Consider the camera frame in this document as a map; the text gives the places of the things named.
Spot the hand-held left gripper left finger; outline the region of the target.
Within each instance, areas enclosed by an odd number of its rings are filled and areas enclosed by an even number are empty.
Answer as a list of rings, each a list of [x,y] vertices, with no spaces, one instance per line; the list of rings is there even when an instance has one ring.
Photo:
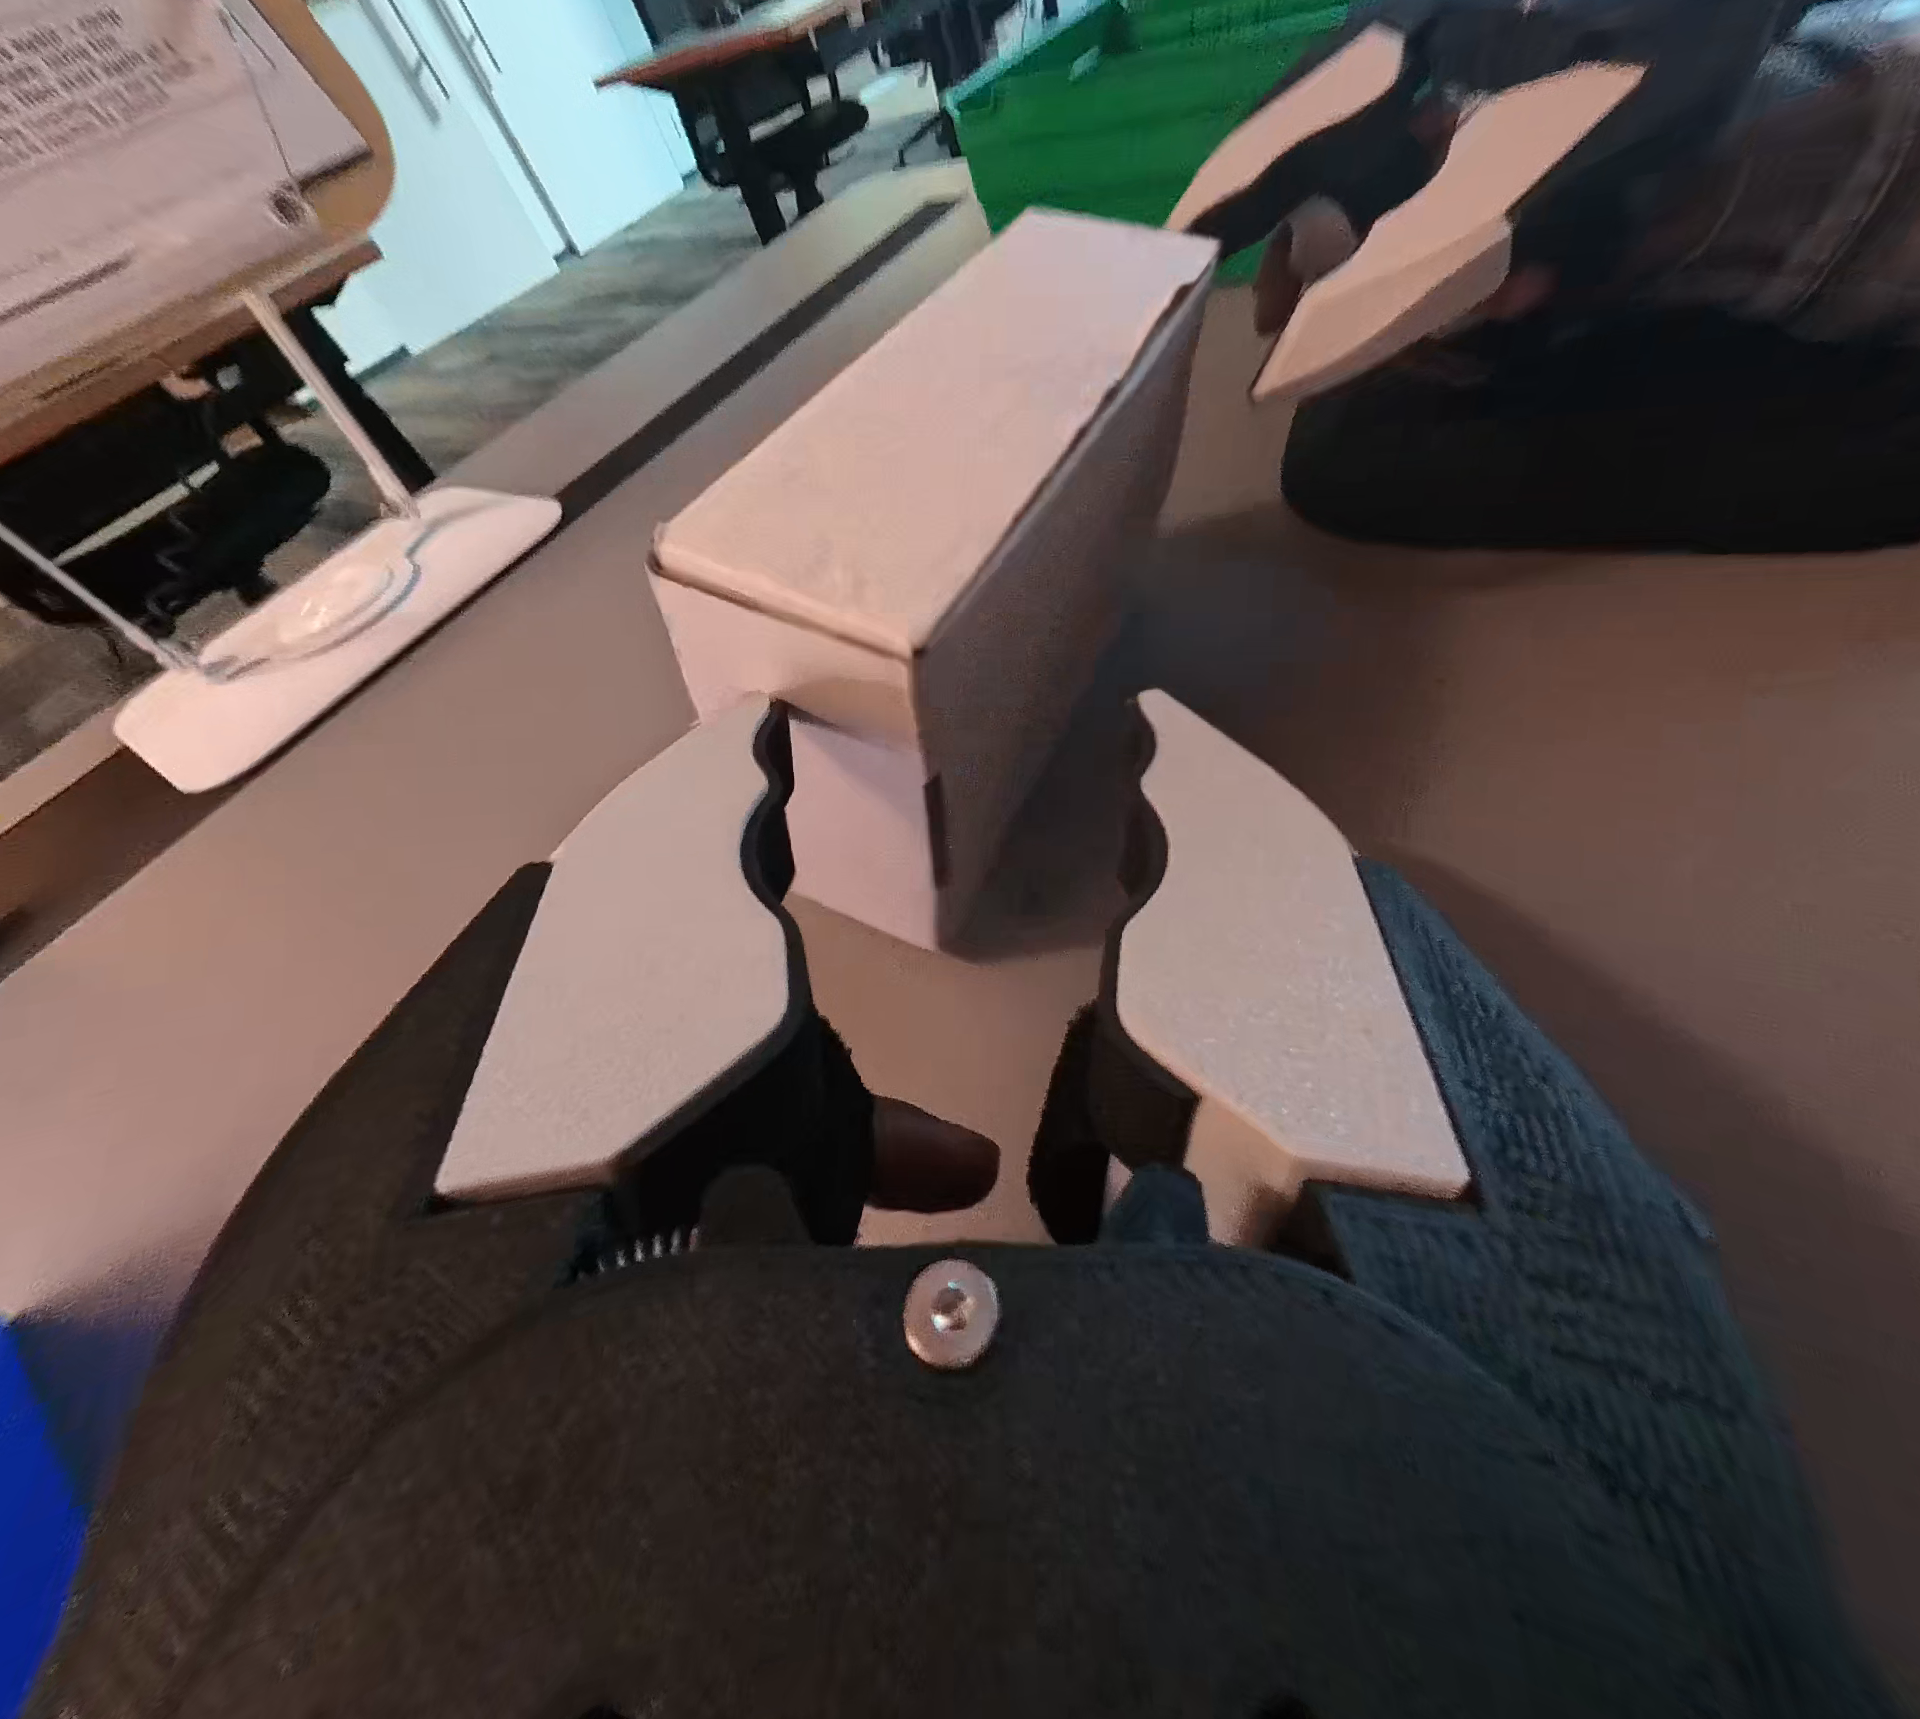
[[[433,1176],[433,1204],[583,1196],[667,1242],[726,1172],[820,1196],[821,1056],[786,912],[786,716],[748,698],[619,782],[546,878]]]

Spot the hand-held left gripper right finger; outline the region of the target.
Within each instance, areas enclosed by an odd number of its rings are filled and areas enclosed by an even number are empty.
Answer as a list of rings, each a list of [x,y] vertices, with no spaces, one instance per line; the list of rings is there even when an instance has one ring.
[[[1146,886],[1107,956],[1117,1054],[1170,1106],[1107,1132],[1270,1252],[1308,1188],[1463,1204],[1472,1170],[1360,858],[1291,782],[1164,690],[1136,700]]]

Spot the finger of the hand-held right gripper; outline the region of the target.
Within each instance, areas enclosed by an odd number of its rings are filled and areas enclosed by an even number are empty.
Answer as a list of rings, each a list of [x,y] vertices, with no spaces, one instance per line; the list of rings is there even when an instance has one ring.
[[[1168,227],[1264,241],[1312,203],[1366,239],[1422,187],[1422,43],[1392,25],[1339,37],[1289,71],[1204,161]]]
[[[1300,295],[1250,388],[1301,402],[1472,315],[1507,279],[1514,213],[1644,79],[1580,63],[1477,101],[1428,185]]]

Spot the white cardboard mailer box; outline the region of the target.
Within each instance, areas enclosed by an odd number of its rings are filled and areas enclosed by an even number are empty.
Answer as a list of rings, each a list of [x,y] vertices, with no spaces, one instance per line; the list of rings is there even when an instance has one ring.
[[[1029,211],[655,532],[695,716],[787,708],[803,900],[959,940],[1129,602],[1216,263]]]

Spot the blue plastic bin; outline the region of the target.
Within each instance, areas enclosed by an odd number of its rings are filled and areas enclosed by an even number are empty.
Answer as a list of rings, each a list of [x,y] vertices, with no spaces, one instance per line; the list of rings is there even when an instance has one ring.
[[[1,1328],[1,1714],[19,1716],[60,1628],[91,1508],[158,1350],[129,1312]]]

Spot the person's right forearm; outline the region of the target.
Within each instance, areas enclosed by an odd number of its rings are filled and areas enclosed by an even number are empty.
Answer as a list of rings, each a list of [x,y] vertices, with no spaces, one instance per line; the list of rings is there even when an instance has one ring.
[[[1915,187],[1915,45],[1840,15],[1862,0],[1375,0],[1353,27],[1402,37],[1403,93],[1445,141],[1514,91],[1585,67],[1636,89],[1577,139],[1495,127],[1498,167],[1542,157],[1500,209],[1500,289],[1451,301],[1443,339],[1615,301],[1912,341],[1914,227],[1878,223]]]

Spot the grey desk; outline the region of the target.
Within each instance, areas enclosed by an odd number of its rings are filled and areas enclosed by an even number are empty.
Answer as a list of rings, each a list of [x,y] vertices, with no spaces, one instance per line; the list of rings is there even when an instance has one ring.
[[[654,528],[985,241],[951,175],[791,247],[487,448],[560,468],[562,532],[291,752],[188,800],[75,786],[3,842],[3,1320],[154,1328],[319,1084],[491,890],[691,712]],[[1092,994],[1117,698],[1161,688],[1451,920],[1714,1228],[1821,1468],[1915,1458],[1915,554],[1374,552],[1277,504],[1281,432],[1210,299],[1115,678],[1034,796],[959,958],[799,906],[881,1092],[1006,1156]]]

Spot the long office desk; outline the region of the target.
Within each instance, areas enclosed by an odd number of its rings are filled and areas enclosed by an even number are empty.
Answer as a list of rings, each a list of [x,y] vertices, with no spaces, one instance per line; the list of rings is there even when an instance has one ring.
[[[954,7],[966,13],[970,31],[981,31],[972,5],[973,0],[763,0],[719,33],[694,33],[660,51],[650,47],[645,57],[597,77],[593,87],[600,93],[630,89],[667,99],[684,83],[711,81],[713,105],[738,175],[738,191],[731,193],[742,201],[760,245],[771,245],[787,229],[779,203],[784,195],[776,197],[776,205],[765,201],[760,159],[744,137],[734,105],[734,71],[756,55],[810,41],[838,75],[852,57],[880,53],[923,27],[941,35]]]

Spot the person's left hand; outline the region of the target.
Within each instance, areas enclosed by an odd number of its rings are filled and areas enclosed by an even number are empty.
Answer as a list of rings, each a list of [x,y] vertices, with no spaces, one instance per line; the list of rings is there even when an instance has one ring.
[[[865,1206],[937,1216],[981,1204],[997,1182],[996,1142],[923,1108],[876,1098]]]

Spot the green plastic bin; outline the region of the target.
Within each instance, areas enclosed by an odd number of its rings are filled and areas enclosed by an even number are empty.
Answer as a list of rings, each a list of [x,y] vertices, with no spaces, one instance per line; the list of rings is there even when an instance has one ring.
[[[945,99],[993,233],[1029,209],[1158,229],[1360,0],[1094,0]]]

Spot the white wooden document stand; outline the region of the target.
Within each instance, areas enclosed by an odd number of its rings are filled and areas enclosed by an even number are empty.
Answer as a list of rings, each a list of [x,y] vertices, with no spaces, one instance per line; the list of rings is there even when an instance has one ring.
[[[372,237],[391,197],[393,151],[372,97],[304,3],[252,5],[361,131],[367,159],[322,175],[295,193],[310,211],[310,231],[300,245],[269,261],[185,293],[143,319],[109,325],[98,341],[47,353],[32,371],[3,371],[1,335],[3,392],[41,388],[154,333],[169,311],[236,295],[372,480],[377,520],[290,590],[255,604],[205,650],[163,646],[154,628],[136,624],[131,602],[107,598],[16,528],[3,526],[3,546],[32,572],[75,600],[83,616],[106,624],[158,662],[158,676],[118,710],[111,730],[122,746],[181,794],[228,786],[302,736],[541,544],[562,516],[550,496],[460,486],[408,490],[398,468],[372,442],[359,414],[349,410],[343,390],[323,377],[287,317],[267,299],[266,287],[276,275],[302,265],[325,245]]]

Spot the printed instruction sheet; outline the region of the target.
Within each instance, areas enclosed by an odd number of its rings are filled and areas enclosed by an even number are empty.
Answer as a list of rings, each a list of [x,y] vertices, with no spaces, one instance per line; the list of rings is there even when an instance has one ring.
[[[1,0],[3,371],[294,249],[370,153],[252,0]]]

